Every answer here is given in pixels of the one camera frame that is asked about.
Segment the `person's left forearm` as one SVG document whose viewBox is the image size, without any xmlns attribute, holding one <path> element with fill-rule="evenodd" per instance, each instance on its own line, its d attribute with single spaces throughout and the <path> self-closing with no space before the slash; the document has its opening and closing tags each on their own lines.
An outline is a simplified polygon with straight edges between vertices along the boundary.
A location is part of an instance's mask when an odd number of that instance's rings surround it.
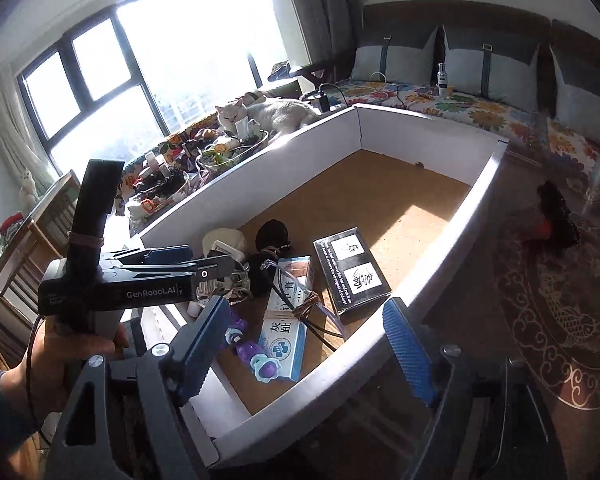
<svg viewBox="0 0 600 480">
<path fill-rule="evenodd" d="M 18 470 L 19 458 L 12 458 L 35 433 L 28 414 L 26 384 L 21 370 L 14 368 L 0 373 L 0 479 L 24 479 Z"/>
</svg>

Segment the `person's left hand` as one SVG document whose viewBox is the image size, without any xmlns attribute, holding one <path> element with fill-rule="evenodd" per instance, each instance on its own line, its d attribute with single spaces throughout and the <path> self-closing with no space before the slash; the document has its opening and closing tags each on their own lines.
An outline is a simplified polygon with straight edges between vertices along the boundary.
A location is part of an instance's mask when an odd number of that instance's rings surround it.
<svg viewBox="0 0 600 480">
<path fill-rule="evenodd" d="M 68 399 L 65 368 L 100 354 L 116 358 L 129 347 L 128 335 L 121 323 L 114 338 L 90 334 L 58 333 L 56 318 L 50 316 L 36 332 L 33 344 L 22 361 L 0 378 L 1 393 L 9 406 L 38 430 L 44 419 L 60 412 Z"/>
</svg>

